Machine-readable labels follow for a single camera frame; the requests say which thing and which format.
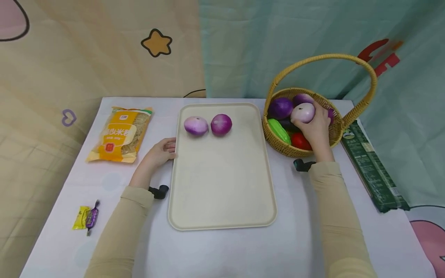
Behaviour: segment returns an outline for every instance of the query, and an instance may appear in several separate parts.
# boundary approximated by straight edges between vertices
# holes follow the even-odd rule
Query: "star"
[[[148,38],[141,41],[141,45],[148,50],[151,56],[156,58],[161,54],[169,55],[171,53],[170,44],[172,40],[171,37],[164,36],[161,31],[153,29]]]

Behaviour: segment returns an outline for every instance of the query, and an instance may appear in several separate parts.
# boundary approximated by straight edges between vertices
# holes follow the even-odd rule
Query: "purple candy wrapper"
[[[96,204],[94,205],[94,209],[90,210],[88,217],[86,219],[86,227],[88,231],[86,232],[86,236],[89,237],[91,235],[91,229],[94,227],[97,221],[97,216],[99,214],[99,210],[97,207],[101,204],[99,200],[96,200]]]

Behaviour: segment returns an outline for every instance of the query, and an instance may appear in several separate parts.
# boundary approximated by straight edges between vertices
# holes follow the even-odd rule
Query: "beige sleeve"
[[[309,175],[318,199],[326,277],[377,277],[338,163],[313,164]]]
[[[125,188],[99,238],[85,278],[131,278],[139,235],[153,199],[146,189]]]

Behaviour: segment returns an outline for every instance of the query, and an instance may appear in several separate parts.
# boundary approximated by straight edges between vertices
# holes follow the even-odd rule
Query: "yellow candy wrapper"
[[[133,163],[150,122],[153,109],[124,109],[113,107],[99,144],[89,153],[86,161],[109,160]]]
[[[88,217],[90,207],[81,205],[79,213],[77,214],[76,221],[73,225],[73,230],[86,229],[86,218]]]

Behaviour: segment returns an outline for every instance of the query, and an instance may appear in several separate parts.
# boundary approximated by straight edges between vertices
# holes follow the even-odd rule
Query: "eggplant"
[[[290,132],[301,132],[301,130],[298,127],[296,127],[293,123],[291,123],[291,119],[290,118],[284,118],[282,120],[278,120],[278,122],[287,131],[290,131]]]

